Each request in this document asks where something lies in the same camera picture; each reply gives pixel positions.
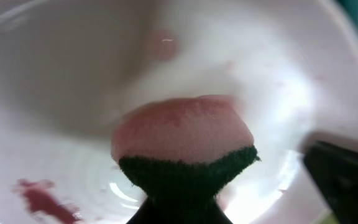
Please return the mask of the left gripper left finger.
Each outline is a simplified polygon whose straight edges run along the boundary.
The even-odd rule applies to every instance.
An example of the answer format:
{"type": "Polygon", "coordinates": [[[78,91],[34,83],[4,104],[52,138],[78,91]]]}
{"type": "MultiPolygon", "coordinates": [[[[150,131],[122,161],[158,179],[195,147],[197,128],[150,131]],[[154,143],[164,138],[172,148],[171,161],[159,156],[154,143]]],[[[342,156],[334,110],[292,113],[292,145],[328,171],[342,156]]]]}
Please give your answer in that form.
{"type": "Polygon", "coordinates": [[[214,198],[205,203],[181,205],[180,201],[158,204],[147,197],[127,224],[232,224],[214,198]]]}

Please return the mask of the white plate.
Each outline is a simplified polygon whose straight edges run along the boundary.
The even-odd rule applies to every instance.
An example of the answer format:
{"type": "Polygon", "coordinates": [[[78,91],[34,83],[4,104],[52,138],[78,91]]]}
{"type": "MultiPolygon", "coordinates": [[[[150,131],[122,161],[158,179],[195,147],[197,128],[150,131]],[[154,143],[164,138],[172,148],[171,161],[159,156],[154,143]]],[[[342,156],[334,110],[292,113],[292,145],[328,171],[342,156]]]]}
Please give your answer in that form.
{"type": "Polygon", "coordinates": [[[0,1],[0,223],[20,180],[77,223],[125,223],[143,191],[112,130],[154,100],[232,95],[260,162],[218,195],[233,223],[314,223],[328,206],[301,162],[315,139],[358,152],[358,37],[333,1],[0,1]]]}

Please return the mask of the green and pink sponge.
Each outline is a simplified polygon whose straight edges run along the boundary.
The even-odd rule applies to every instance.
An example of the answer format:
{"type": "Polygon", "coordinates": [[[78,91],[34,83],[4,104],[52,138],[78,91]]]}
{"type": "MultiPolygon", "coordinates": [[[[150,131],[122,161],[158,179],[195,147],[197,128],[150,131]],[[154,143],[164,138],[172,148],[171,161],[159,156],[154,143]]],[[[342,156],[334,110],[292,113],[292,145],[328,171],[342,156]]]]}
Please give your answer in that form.
{"type": "Polygon", "coordinates": [[[126,114],[112,158],[156,204],[198,205],[259,160],[254,137],[227,95],[174,98],[126,114]]]}

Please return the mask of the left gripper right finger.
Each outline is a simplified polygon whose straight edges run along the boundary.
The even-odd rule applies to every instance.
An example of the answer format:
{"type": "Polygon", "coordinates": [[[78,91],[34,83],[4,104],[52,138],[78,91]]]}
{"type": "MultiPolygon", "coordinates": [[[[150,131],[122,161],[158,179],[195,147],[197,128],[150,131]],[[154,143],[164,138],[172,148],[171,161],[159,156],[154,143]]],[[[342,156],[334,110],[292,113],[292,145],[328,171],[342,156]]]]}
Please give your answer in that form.
{"type": "Polygon", "coordinates": [[[358,153],[320,141],[303,163],[338,222],[358,224],[358,153]]]}

